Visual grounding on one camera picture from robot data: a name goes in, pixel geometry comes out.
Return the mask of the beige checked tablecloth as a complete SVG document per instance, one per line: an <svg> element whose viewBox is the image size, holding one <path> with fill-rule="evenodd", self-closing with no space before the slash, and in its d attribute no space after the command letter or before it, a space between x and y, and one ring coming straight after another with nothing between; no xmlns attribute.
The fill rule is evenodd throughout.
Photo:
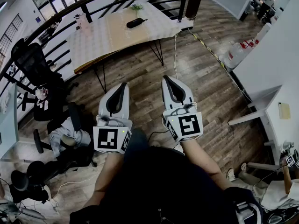
<svg viewBox="0 0 299 224"><path fill-rule="evenodd" d="M93 21L90 23L89 33L79 29L70 34L67 42L73 70L102 55L140 43L173 37L181 31L176 21L152 4L140 4L143 5L143 10L139 11L139 18L148 20L135 28L129 29L126 26L137 18L135 12L128 7Z"/></svg>

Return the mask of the grey clothing heap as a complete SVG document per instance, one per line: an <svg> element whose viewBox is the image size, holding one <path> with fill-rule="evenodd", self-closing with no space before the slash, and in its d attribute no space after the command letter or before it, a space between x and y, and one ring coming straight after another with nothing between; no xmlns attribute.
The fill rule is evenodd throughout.
<svg viewBox="0 0 299 224"><path fill-rule="evenodd" d="M90 134L82 129L75 131L71 117L68 117L59 128L49 134L53 153L58 157L67 148L87 147L91 142Z"/></svg>

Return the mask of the pink water bottle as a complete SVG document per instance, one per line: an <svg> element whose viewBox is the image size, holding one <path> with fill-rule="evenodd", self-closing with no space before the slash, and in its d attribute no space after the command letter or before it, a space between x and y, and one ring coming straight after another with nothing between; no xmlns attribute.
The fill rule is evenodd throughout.
<svg viewBox="0 0 299 224"><path fill-rule="evenodd" d="M85 13L81 13L81 14L77 14L74 16L77 24L79 25L80 29L83 32L89 33L91 32L91 27L90 27L90 23L87 20L87 16Z"/></svg>

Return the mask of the yellow note pad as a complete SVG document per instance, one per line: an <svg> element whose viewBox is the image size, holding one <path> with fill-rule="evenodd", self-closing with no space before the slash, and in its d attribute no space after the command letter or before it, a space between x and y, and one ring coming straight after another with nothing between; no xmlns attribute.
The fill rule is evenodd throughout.
<svg viewBox="0 0 299 224"><path fill-rule="evenodd" d="M287 119L291 118L291 112L290 112L289 104L279 102L278 109L279 109L280 119L287 120Z"/></svg>

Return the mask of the black metal railing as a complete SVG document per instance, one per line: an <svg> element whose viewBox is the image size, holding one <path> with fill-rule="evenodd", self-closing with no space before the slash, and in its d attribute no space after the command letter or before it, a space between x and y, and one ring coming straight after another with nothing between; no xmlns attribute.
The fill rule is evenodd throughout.
<svg viewBox="0 0 299 224"><path fill-rule="evenodd" d="M119 11L123 7L124 4L126 5L124 8L128 8L136 0L111 0L111 1L109 0L106 5L99 5L98 8L96 8L94 10L89 10L87 5L89 3L92 3L95 1L100 1L100 0L80 0L78 2L75 2L68 8L65 8L64 10L62 10L61 12L59 12L58 14L54 15L49 20L47 20L42 26L40 26L28 38L25 39L25 43L31 44L36 38L38 38L47 29L49 29L51 27L51 25L53 25L54 23L56 23L60 20L63 20L63 18L66 18L66 16L71 14L71 12L77 11L78 9L81 9L82 12L86 14L87 21L89 23L91 23L91 22L93 22L93 20L95 20L92 18L92 15L98 14L103 11L102 14L99 17L97 17L97 19L100 19L102 17L105 17L109 12L115 13L115 12ZM164 12L170 13L173 10L174 11L179 10L179 13L177 15L171 15L171 16L167 15L167 17L170 18L171 20L178 20L179 22L181 22L181 20L183 18L183 12L184 12L184 8L185 8L186 0L162 0L162 1L157 1L157 2L155 1L152 3L152 5L164 4L164 3L169 3L169 2L180 2L180 5L179 5L179 7L162 9L162 10L160 9L159 11L161 11L162 13L164 13ZM41 47L44 48L46 45L49 44L50 41L52 41L56 37L62 38L62 35L60 35L60 34L62 34L64 31L72 28L73 26L75 26L75 24L77 24L77 22L75 20L70 21L70 22L67 21L66 25L63 25L62 28L57 28L51 36L46 38L41 43ZM67 42L66 38L64 38L60 42L56 42L55 46L53 48L51 48L49 50L49 52L47 52L45 54L45 57L50 56L53 52L57 51L66 42ZM0 72L0 97L8 89L9 84L13 84L17 81L15 76L20 71L19 68L17 68L17 70L12 75L9 75L9 73L7 72L10 69L12 64L14 64L14 62L10 58L7 61L7 63L4 65L3 70Z"/></svg>

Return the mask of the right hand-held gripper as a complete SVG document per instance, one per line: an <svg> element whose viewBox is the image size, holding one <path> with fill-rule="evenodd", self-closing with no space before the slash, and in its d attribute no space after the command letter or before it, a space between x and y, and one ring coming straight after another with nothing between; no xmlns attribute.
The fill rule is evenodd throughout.
<svg viewBox="0 0 299 224"><path fill-rule="evenodd" d="M177 144L203 135L202 114L191 89L180 80L164 75L162 94L165 106L163 123Z"/></svg>

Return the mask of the white partition desk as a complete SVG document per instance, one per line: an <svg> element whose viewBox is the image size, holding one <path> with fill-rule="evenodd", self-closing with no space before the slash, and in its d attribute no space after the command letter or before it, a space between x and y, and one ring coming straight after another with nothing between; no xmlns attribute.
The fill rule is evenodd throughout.
<svg viewBox="0 0 299 224"><path fill-rule="evenodd" d="M256 112L230 120L230 126L260 118L272 142L274 163L282 145L299 151L299 0L290 0L260 43L233 70ZM290 106L291 118L280 119L278 104Z"/></svg>

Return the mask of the artificial flower bunch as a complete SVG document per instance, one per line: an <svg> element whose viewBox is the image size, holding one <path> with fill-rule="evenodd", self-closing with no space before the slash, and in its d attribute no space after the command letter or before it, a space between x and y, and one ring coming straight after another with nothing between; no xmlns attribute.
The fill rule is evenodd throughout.
<svg viewBox="0 0 299 224"><path fill-rule="evenodd" d="M141 4L132 4L130 6L130 8L131 8L131 10L133 10L135 12L136 17L138 18L139 17L138 13L139 13L140 10L143 10L143 5L141 5Z"/></svg>

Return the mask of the person's right forearm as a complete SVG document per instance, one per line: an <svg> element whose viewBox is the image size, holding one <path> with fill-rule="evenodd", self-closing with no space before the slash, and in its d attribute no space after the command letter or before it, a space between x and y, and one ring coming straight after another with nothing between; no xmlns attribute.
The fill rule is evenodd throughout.
<svg viewBox="0 0 299 224"><path fill-rule="evenodd" d="M183 141L181 142L181 146L187 158L208 173L218 187L225 190L230 186L218 164L205 152L196 140Z"/></svg>

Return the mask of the black pouch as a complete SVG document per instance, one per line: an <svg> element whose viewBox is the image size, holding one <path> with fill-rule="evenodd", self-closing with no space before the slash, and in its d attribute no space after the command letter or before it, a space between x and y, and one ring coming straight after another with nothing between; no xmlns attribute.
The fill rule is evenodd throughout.
<svg viewBox="0 0 299 224"><path fill-rule="evenodd" d="M132 29L132 28L135 28L135 27L141 25L142 23L144 23L147 20L148 19L136 18L135 20L128 22L126 24L126 26L127 26L127 28Z"/></svg>

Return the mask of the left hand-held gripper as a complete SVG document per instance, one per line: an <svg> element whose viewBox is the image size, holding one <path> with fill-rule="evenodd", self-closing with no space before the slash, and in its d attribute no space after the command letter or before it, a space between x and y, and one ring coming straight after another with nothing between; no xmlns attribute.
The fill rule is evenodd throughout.
<svg viewBox="0 0 299 224"><path fill-rule="evenodd" d="M93 127L94 150L124 154L132 136L133 122L128 118L129 87L127 83L121 83L100 100L97 125Z"/></svg>

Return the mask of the person's left forearm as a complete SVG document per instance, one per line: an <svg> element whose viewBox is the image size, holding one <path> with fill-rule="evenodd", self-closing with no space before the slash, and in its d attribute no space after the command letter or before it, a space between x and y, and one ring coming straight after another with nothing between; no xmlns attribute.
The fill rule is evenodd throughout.
<svg viewBox="0 0 299 224"><path fill-rule="evenodd" d="M96 180L94 193L105 192L124 162L124 154L109 153Z"/></svg>

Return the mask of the pink soft toy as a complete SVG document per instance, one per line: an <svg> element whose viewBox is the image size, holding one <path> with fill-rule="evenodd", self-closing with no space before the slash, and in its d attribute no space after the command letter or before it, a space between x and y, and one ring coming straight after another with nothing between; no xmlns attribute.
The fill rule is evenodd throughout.
<svg viewBox="0 0 299 224"><path fill-rule="evenodd" d="M35 96L40 100L40 101L44 101L47 96L48 96L49 90L42 87L42 88L38 88L35 91Z"/></svg>

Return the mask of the black office chair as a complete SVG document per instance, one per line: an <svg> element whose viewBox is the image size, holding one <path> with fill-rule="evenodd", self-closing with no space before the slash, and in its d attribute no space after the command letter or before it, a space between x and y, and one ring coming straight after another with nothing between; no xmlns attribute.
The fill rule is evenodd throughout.
<svg viewBox="0 0 299 224"><path fill-rule="evenodd" d="M60 116L63 107L68 105L66 97L78 83L68 88L62 75L50 69L40 44L36 42L26 45L24 39L20 39L11 50L11 58L36 89L44 87L49 90L44 101L40 101L36 96L31 98L29 92L24 92L22 110L25 111L26 105L33 103L33 115L36 121L51 121Z"/></svg>
<svg viewBox="0 0 299 224"><path fill-rule="evenodd" d="M29 164L26 172L14 170L11 173L9 185L14 203L25 199L45 203L50 199L50 194L45 190L45 183L57 175L64 174L67 170L87 167L92 162L94 150L89 147L66 149L56 161L43 163L34 161Z"/></svg>

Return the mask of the person's black clothing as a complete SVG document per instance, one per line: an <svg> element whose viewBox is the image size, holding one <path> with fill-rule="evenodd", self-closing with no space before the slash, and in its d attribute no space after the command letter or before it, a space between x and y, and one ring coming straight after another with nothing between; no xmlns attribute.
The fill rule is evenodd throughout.
<svg viewBox="0 0 299 224"><path fill-rule="evenodd" d="M222 190L183 150L149 143L135 129L106 191L93 191L70 224L262 224L252 192L227 182Z"/></svg>

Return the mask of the yellow black striped floor strip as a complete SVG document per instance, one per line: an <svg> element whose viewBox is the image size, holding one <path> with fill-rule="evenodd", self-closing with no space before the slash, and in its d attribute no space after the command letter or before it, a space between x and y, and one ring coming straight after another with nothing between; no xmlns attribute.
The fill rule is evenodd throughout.
<svg viewBox="0 0 299 224"><path fill-rule="evenodd" d="M244 97L248 100L248 101L252 101L247 94L239 87L239 85L237 84L237 82L233 79L233 77L231 76L231 74L228 72L228 70L225 68L225 64L219 59L219 57L201 40L199 39L193 32L190 31L189 28L187 28L189 33L191 33L194 37L195 40L199 41L209 52L210 54L217 60L217 62L220 64L220 66L225 70L225 72L227 73L227 75L230 77L230 79L232 80L232 82L236 85L236 87L238 88L238 90L244 95Z"/></svg>

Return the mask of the brown pillar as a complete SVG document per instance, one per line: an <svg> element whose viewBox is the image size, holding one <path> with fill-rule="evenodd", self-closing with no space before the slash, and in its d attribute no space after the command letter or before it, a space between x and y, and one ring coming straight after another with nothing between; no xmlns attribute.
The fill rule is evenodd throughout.
<svg viewBox="0 0 299 224"><path fill-rule="evenodd" d="M188 20L194 20L197 16L201 0L188 0L185 17Z"/></svg>

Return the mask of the pale grey desk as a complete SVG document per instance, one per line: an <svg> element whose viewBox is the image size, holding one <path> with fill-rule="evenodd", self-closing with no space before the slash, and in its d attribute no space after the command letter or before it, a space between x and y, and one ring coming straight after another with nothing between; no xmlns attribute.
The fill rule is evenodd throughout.
<svg viewBox="0 0 299 224"><path fill-rule="evenodd" d="M0 112L0 159L19 141L17 122L17 86L8 92L6 112Z"/></svg>

